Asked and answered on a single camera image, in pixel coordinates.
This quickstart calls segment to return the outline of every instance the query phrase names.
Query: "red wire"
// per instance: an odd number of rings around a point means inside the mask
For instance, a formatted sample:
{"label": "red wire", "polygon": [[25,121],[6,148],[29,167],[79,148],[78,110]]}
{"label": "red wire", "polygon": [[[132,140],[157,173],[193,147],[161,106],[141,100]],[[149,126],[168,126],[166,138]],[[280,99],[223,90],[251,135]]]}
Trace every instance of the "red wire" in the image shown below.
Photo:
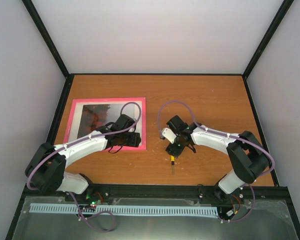
{"label": "red wire", "polygon": [[232,207],[233,207],[233,211],[234,211],[234,213],[236,212],[236,210],[235,210],[235,205],[234,205],[234,202],[232,201],[232,199],[230,199],[230,201],[231,201],[231,204],[232,204]]}
{"label": "red wire", "polygon": [[98,194],[100,196],[101,203],[103,203],[104,198],[101,196],[100,192],[97,191],[96,193],[93,194],[93,196],[95,196],[96,194]]}
{"label": "red wire", "polygon": [[237,198],[235,195],[232,195],[237,201],[238,201],[238,203],[239,203],[239,208],[240,208],[240,206],[241,206],[241,203],[240,203],[240,200],[239,200],[239,198]]}

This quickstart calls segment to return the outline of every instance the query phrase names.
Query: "wire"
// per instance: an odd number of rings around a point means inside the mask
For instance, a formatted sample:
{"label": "wire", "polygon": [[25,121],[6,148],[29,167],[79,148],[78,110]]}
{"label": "wire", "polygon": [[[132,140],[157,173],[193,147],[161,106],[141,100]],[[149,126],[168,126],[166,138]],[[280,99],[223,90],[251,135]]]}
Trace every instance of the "wire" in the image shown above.
{"label": "wire", "polygon": [[232,205],[232,208],[233,208],[233,214],[235,215],[236,214],[236,209],[235,209],[234,201],[232,201],[232,199],[230,201],[231,201],[231,205]]}
{"label": "wire", "polygon": [[[120,115],[122,114],[124,108],[125,108],[127,105],[129,105],[129,104],[134,104],[134,105],[136,105],[136,106],[138,107],[138,110],[139,110],[139,116],[138,116],[138,118],[136,119],[136,121],[135,121],[130,127],[127,127],[127,128],[125,128],[125,129],[122,129],[122,130],[119,130],[119,131],[106,132],[106,133],[101,133],[101,134],[92,135],[92,136],[91,136],[91,139],[98,138],[98,137],[102,137],[102,136],[107,136],[107,135],[120,134],[120,133],[129,131],[129,129],[131,129],[131,128],[133,128],[134,126],[136,126],[137,123],[139,122],[140,118],[141,118],[141,107],[140,107],[137,103],[135,103],[135,102],[133,102],[133,101],[129,101],[129,102],[127,102],[126,104],[124,104],[124,105],[122,106],[122,108],[121,108]],[[84,142],[84,141],[86,141],[86,140],[89,140],[89,139],[90,139],[90,138],[89,138],[88,136],[82,137],[82,138],[77,139],[76,141],[73,141],[73,142],[71,142],[71,143],[65,144],[65,146],[66,146],[66,148],[70,148],[70,147],[72,147],[72,146],[74,146],[74,145],[76,145],[76,144],[82,143],[82,142]],[[53,157],[53,156],[56,155],[57,153],[59,153],[59,152],[65,150],[66,148],[63,146],[63,147],[59,148],[58,150],[53,151],[53,152],[50,153],[48,156],[46,156],[41,162],[39,162],[39,164],[38,164],[37,166],[35,166],[35,168],[32,170],[32,172],[30,173],[30,175],[29,175],[29,177],[28,177],[28,179],[27,179],[27,181],[26,181],[26,186],[27,186],[28,189],[30,189],[30,190],[37,190],[37,189],[38,189],[37,187],[32,187],[32,186],[30,185],[31,179],[32,179],[32,177],[34,176],[34,174],[35,174],[35,173],[37,172],[37,170],[38,170],[45,162],[47,162],[51,157]]]}
{"label": "wire", "polygon": [[188,147],[189,149],[191,149],[193,153],[197,152],[194,146],[187,145],[186,147]]}
{"label": "wire", "polygon": [[179,103],[179,104],[182,104],[183,106],[185,106],[185,107],[188,109],[188,111],[189,111],[189,113],[190,113],[190,115],[191,115],[191,117],[192,117],[192,120],[193,120],[194,124],[195,124],[198,128],[200,128],[200,129],[202,129],[202,130],[204,130],[204,131],[206,131],[206,132],[208,132],[208,133],[215,134],[215,135],[219,135],[219,136],[221,136],[221,137],[227,137],[227,138],[239,140],[239,141],[241,141],[241,142],[243,142],[243,143],[245,143],[245,144],[248,144],[248,145],[254,147],[255,149],[258,149],[258,150],[261,151],[262,153],[264,153],[264,154],[268,157],[268,159],[271,161],[271,167],[270,167],[268,170],[266,170],[266,171],[264,171],[263,173],[261,173],[260,176],[263,176],[263,175],[266,175],[266,174],[270,173],[270,172],[275,168],[275,160],[274,160],[274,158],[270,155],[270,153],[268,153],[268,152],[267,152],[266,150],[264,150],[262,147],[260,147],[260,146],[258,146],[258,145],[256,145],[256,144],[254,144],[253,142],[250,142],[250,141],[248,141],[248,140],[245,140],[245,139],[243,139],[243,138],[241,138],[241,137],[231,135],[230,133],[223,132],[223,131],[218,131],[218,130],[213,130],[213,129],[210,129],[210,128],[206,127],[205,125],[199,125],[199,124],[197,123],[197,121],[196,121],[195,115],[194,115],[194,113],[192,112],[191,108],[190,108],[185,102],[183,102],[183,101],[179,101],[179,100],[171,100],[171,101],[168,101],[168,102],[166,102],[165,104],[163,104],[163,105],[161,106],[161,108],[159,109],[158,116],[157,116],[157,126],[158,126],[158,131],[159,131],[161,137],[163,137],[163,136],[162,136],[161,128],[160,128],[160,115],[161,115],[162,109],[163,109],[166,105],[171,104],[171,103]]}
{"label": "wire", "polygon": [[95,196],[95,195],[99,195],[100,196],[100,200],[101,200],[101,203],[103,203],[104,202],[104,198],[101,196],[101,194],[100,194],[100,192],[95,192],[94,194],[93,194],[93,196]]}
{"label": "wire", "polygon": [[241,203],[240,203],[240,200],[239,200],[239,198],[237,197],[237,196],[235,196],[235,195],[232,195],[236,200],[237,200],[237,202],[239,203],[239,207],[238,207],[238,209],[237,209],[237,211],[239,211],[239,209],[240,209],[240,206],[241,206]]}
{"label": "wire", "polygon": [[[243,217],[241,217],[241,218],[239,218],[239,219],[231,220],[231,221],[229,221],[229,223],[238,223],[238,222],[244,220],[245,218],[247,218],[247,217],[251,214],[252,210],[255,208],[255,202],[256,202],[255,191],[254,191],[253,187],[252,187],[250,184],[248,184],[248,185],[249,185],[249,187],[250,187],[250,189],[251,189],[251,192],[252,192],[252,198],[253,198],[251,208],[250,208],[250,210],[246,213],[246,215],[244,215]],[[224,220],[223,220],[222,218],[220,218],[219,216],[218,216],[218,219],[219,219],[221,222],[224,221]]]}
{"label": "wire", "polygon": [[[82,213],[82,211],[81,211],[81,209],[80,209],[80,206],[79,206],[79,204],[78,204],[78,202],[77,202],[77,199],[76,199],[74,193],[73,193],[73,192],[70,192],[70,191],[69,191],[68,193],[69,193],[69,195],[73,198],[74,204],[75,204],[76,207],[78,208],[78,215],[82,218],[82,220],[83,220],[83,221],[84,221],[91,229],[93,229],[94,231],[99,232],[99,233],[107,233],[107,232],[112,231],[112,230],[115,228],[115,226],[116,226],[116,219],[115,219],[115,216],[113,215],[112,212],[110,212],[110,211],[100,211],[100,212],[98,212],[98,213],[96,213],[96,214],[93,214],[93,215],[90,216],[90,217],[87,217],[87,219],[86,219],[85,216],[84,216],[84,214]],[[93,226],[88,222],[88,219],[95,218],[95,217],[97,217],[97,216],[99,216],[99,215],[101,215],[101,214],[109,214],[109,215],[112,217],[112,225],[111,225],[110,228],[108,228],[108,229],[106,229],[106,230],[100,230],[100,229],[98,229],[98,228],[95,228],[95,227],[93,227]]]}
{"label": "wire", "polygon": [[113,147],[114,147],[114,146],[112,146],[112,147],[109,149],[108,153],[110,153],[110,154],[116,154],[116,153],[119,152],[124,146],[121,145],[120,148],[119,148],[117,151],[112,152],[111,150],[112,150]]}
{"label": "wire", "polygon": [[82,207],[82,208],[80,208],[80,209],[81,209],[81,211],[82,211],[82,210],[95,209],[95,208],[96,208],[96,206],[88,206],[88,205],[87,205],[87,207],[84,206],[84,207]]}
{"label": "wire", "polygon": [[110,122],[108,122],[107,124],[105,124],[105,126],[106,126],[106,127],[109,127],[110,125],[113,125],[113,124],[115,124],[115,122],[110,121]]}

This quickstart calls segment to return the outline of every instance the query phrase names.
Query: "pink frame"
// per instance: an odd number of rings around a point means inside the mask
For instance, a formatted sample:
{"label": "pink frame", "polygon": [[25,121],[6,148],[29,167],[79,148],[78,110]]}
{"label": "pink frame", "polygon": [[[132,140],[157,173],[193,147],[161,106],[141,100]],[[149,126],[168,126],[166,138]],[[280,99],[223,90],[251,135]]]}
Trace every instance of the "pink frame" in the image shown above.
{"label": "pink frame", "polygon": [[[86,99],[73,99],[71,110],[69,114],[68,123],[65,129],[65,135],[63,139],[63,143],[67,143],[70,135],[70,129],[72,126],[72,122],[75,115],[75,109],[78,103],[91,103],[91,102],[141,102],[141,116],[142,116],[142,138],[141,138],[141,146],[139,147],[131,147],[131,146],[124,146],[122,150],[146,150],[146,98],[145,97],[121,97],[121,98],[86,98]],[[118,150],[120,147],[115,146],[113,147],[112,151]]]}

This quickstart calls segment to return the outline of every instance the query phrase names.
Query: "yellow marker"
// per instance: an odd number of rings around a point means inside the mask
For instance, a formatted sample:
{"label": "yellow marker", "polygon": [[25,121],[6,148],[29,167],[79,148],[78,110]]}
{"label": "yellow marker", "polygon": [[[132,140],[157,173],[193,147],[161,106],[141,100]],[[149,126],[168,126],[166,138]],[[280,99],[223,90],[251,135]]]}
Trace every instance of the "yellow marker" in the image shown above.
{"label": "yellow marker", "polygon": [[171,157],[171,166],[172,166],[172,174],[175,174],[175,157],[170,155]]}

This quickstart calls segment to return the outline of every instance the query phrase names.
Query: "metal sheet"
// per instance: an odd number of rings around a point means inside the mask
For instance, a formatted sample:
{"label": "metal sheet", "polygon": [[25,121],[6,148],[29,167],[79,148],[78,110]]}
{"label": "metal sheet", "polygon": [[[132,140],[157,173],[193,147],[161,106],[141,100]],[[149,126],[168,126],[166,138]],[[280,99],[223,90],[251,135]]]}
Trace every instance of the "metal sheet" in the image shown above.
{"label": "metal sheet", "polygon": [[[213,218],[183,216],[116,216],[116,229],[98,233],[75,214],[28,213],[25,203],[14,240],[294,240],[298,239],[287,206],[282,201],[256,205],[251,215],[239,223],[223,223]],[[98,228],[107,228],[107,215],[91,219]]]}

